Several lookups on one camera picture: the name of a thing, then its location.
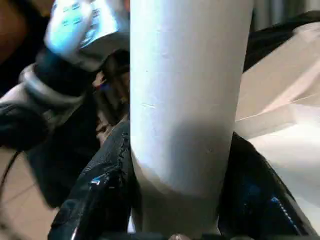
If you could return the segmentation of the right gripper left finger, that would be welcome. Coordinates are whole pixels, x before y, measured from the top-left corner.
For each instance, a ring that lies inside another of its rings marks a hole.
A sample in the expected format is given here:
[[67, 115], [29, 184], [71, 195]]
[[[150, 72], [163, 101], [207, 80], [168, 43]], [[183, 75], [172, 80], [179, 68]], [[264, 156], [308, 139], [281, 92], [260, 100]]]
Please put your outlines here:
[[130, 124], [121, 122], [79, 175], [56, 214], [49, 240], [129, 240], [137, 182]]

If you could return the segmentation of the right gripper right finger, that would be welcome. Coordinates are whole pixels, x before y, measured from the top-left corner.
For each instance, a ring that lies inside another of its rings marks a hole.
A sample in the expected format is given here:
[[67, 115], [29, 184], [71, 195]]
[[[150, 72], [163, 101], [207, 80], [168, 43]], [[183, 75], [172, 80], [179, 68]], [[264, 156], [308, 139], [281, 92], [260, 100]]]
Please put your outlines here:
[[266, 158], [237, 133], [232, 136], [218, 214], [218, 228], [229, 238], [317, 234]]

